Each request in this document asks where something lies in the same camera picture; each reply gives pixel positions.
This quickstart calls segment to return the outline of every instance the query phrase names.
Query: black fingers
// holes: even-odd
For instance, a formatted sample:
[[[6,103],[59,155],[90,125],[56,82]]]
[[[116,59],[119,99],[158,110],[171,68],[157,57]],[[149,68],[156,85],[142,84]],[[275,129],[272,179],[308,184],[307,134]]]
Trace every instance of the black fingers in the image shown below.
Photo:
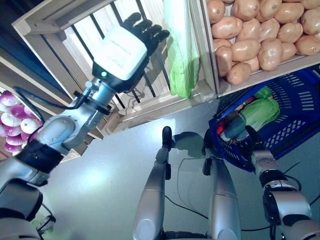
[[[138,12],[135,12],[131,14],[124,22],[123,27],[127,29],[128,31],[131,31],[134,27],[134,24],[138,22],[141,19],[141,14]]]

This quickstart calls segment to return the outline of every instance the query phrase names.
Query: black cable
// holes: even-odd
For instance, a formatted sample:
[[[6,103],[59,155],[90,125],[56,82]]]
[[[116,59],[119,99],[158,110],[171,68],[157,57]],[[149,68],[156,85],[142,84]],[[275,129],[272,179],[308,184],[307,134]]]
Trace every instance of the black cable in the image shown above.
[[[44,98],[42,98],[42,97],[39,97],[39,96],[35,95],[34,93],[32,93],[32,92],[30,92],[30,91],[28,91],[28,90],[25,90],[25,89],[23,89],[23,88],[21,88],[21,87],[15,86],[15,87],[13,87],[13,88],[15,89],[15,91],[16,91],[23,99],[27,99],[27,98],[24,96],[24,94],[26,94],[26,95],[34,98],[34,99],[39,100],[39,101],[42,102],[42,103],[48,104],[48,105],[53,106],[53,107],[58,108],[58,109],[64,109],[64,110],[78,109],[78,108],[85,102],[85,100],[86,100],[86,98],[87,98],[87,96],[81,95],[81,96],[78,98],[78,100],[77,100],[77,102],[75,103],[74,106],[62,106],[62,105],[58,105],[58,104],[55,104],[55,103],[53,103],[53,102],[50,102],[50,101],[48,101],[48,100],[46,100],[46,99],[44,99]]]
[[[265,227],[256,228],[256,229],[241,229],[241,231],[243,231],[243,232],[256,232],[256,231],[261,231],[261,230],[269,229],[270,227],[271,227],[271,226],[265,226]]]
[[[291,169],[293,169],[295,166],[297,166],[300,163],[300,161],[298,161],[296,164],[292,165],[291,167],[289,167],[284,174],[286,174],[287,172],[289,172]]]
[[[16,91],[16,93],[20,96],[20,98],[23,99],[24,104],[26,104],[28,106],[28,108],[30,108],[33,112],[35,112],[35,114],[37,115],[37,117],[40,119],[40,121],[44,124],[45,123],[45,119],[42,116],[42,114],[38,111],[38,109],[29,101],[28,98],[25,97],[25,95],[23,95],[21,93],[21,89],[20,87],[14,86],[13,89]]]
[[[195,213],[195,214],[198,214],[199,216],[201,216],[201,217],[203,217],[203,218],[205,218],[205,219],[209,219],[207,216],[205,216],[205,215],[203,215],[203,214],[201,214],[201,213],[199,213],[199,212],[197,212],[197,211],[193,211],[193,210],[191,210],[191,209],[189,209],[189,208],[187,208],[187,207],[184,207],[184,206],[181,206],[181,205],[175,203],[175,202],[172,201],[167,195],[164,195],[164,197],[165,197],[166,199],[168,199],[172,204],[174,204],[174,205],[176,205],[176,206],[178,206],[178,207],[180,207],[180,208],[183,208],[183,209],[185,209],[185,210],[188,210],[188,211],[191,211],[191,212],[193,212],[193,213]]]
[[[289,176],[289,175],[285,175],[285,177],[288,178],[288,179],[292,179],[293,181],[295,181],[295,182],[298,184],[298,191],[301,192],[301,190],[302,190],[302,185],[301,185],[301,182],[300,182],[298,179],[296,179],[296,178],[293,177],[293,176]]]
[[[39,129],[41,129],[42,127],[43,127],[43,125],[40,126],[40,127],[38,127],[36,130],[34,130],[33,133],[30,134],[30,136],[28,137],[28,140],[27,140],[26,142],[27,142],[27,143],[30,143],[31,137],[32,137]]]
[[[320,199],[320,194],[312,201],[312,202],[310,202],[310,206],[312,205],[312,204],[314,204],[317,200],[319,200]]]
[[[53,216],[52,212],[50,211],[50,209],[44,204],[44,203],[41,203],[41,205],[49,212],[49,214],[51,216]]]

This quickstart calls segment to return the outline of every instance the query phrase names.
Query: produce display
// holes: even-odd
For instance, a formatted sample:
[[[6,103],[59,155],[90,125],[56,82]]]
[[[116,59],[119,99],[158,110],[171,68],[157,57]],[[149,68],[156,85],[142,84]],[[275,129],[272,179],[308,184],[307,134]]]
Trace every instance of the produce display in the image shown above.
[[[218,76],[232,85],[320,52],[320,0],[207,0]]]
[[[0,137],[5,138],[4,149],[16,155],[32,140],[42,123],[21,104],[20,100],[10,91],[4,91],[0,96]]]

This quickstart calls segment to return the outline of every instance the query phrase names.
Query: purple onion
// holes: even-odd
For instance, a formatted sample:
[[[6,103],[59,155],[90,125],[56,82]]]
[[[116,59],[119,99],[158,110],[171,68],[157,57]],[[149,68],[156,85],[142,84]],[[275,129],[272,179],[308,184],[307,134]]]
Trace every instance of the purple onion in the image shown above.
[[[19,126],[5,126],[4,130],[5,130],[5,133],[10,137],[18,136],[21,133],[20,125]]]
[[[10,107],[8,107],[0,102],[0,112],[8,112],[9,110],[10,110]]]
[[[12,116],[11,112],[4,112],[1,115],[1,122],[9,127],[17,127],[21,123],[21,119]]]
[[[13,146],[18,146],[23,144],[25,141],[21,138],[20,135],[18,135],[18,136],[7,136],[5,138],[5,142]]]
[[[19,99],[16,98],[15,95],[12,94],[12,92],[10,91],[4,91],[1,96],[0,96],[0,102],[3,104],[3,105],[6,105],[8,107],[11,107],[11,106],[14,106],[14,105],[17,105],[20,103]]]
[[[21,150],[21,145],[14,146],[14,145],[10,145],[8,143],[5,143],[4,149],[9,153],[14,153],[14,152]]]
[[[0,125],[0,137],[6,137],[6,127],[4,125]]]
[[[12,106],[10,109],[10,112],[12,116],[18,118],[18,119],[26,119],[28,118],[28,114],[25,112],[25,106],[24,105],[16,105]]]
[[[24,141],[27,141],[30,135],[31,135],[31,134],[29,134],[29,133],[26,133],[26,132],[24,132],[24,131],[21,131],[21,138],[22,138]]]
[[[33,114],[33,112],[27,106],[24,107],[24,112],[31,118],[36,119],[37,117]]]

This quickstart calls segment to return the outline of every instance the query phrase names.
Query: black joint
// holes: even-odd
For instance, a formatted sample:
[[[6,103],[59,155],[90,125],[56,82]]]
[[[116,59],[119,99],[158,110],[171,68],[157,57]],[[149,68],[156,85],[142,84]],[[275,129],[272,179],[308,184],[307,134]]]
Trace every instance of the black joint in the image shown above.
[[[310,220],[310,217],[303,214],[290,214],[284,216],[282,219],[283,224],[289,227],[292,227],[293,224],[302,220]]]
[[[277,206],[276,199],[272,192],[264,192],[263,208],[265,219],[270,223],[270,225],[279,226],[281,224],[279,209]]]
[[[260,180],[262,187],[264,188],[265,185],[271,181],[287,180],[287,178],[282,171],[268,170],[268,171],[264,171],[263,173],[260,174],[259,180]]]
[[[42,144],[36,139],[31,141],[15,156],[21,162],[49,174],[64,158],[57,150]]]
[[[210,176],[210,169],[211,169],[212,159],[207,158],[204,160],[203,167],[202,167],[202,173],[205,176]]]
[[[171,179],[171,164],[167,163],[165,167],[166,167],[165,180],[170,180]]]

